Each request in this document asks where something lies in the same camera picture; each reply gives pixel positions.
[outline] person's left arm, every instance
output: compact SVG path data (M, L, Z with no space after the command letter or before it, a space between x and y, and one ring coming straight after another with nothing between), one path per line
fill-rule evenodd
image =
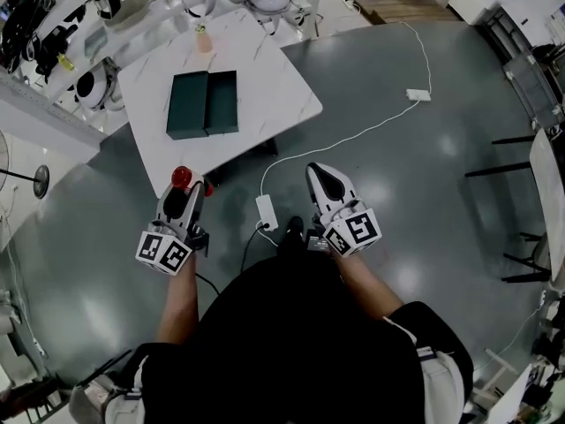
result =
M196 253L169 280L167 302L157 332L158 343L181 345L198 326Z

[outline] robotic hand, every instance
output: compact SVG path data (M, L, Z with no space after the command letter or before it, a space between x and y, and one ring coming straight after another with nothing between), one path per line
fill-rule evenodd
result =
M209 235L199 225L205 196L213 187L185 166L173 171L157 213L143 231L135 258L152 269L176 275L193 251L208 249Z
M309 163L306 182L318 207L314 227L343 258L382 237L373 210L366 207L343 173L322 163Z

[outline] green box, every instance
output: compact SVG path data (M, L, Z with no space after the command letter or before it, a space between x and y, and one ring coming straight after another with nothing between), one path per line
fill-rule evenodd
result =
M236 71L208 75L205 130L208 135L238 131Z
M207 137L208 72L189 72L173 78L167 134L173 140Z

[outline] white cube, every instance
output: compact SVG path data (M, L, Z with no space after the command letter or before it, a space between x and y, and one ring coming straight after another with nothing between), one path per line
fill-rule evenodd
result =
M191 253L192 249L174 236L143 231L135 259L152 269L174 276Z
M324 232L324 239L343 258L368 248L381 237L371 208L331 222Z

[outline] black fan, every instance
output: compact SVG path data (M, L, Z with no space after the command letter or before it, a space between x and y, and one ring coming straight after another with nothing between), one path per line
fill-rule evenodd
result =
M9 167L10 155L8 153L8 145L6 144L4 134L0 132L0 190L4 187L6 175L8 175L15 178L31 180L34 183L34 195L39 199L45 196L49 188L49 168L47 168L47 165L40 166L33 178L8 171Z

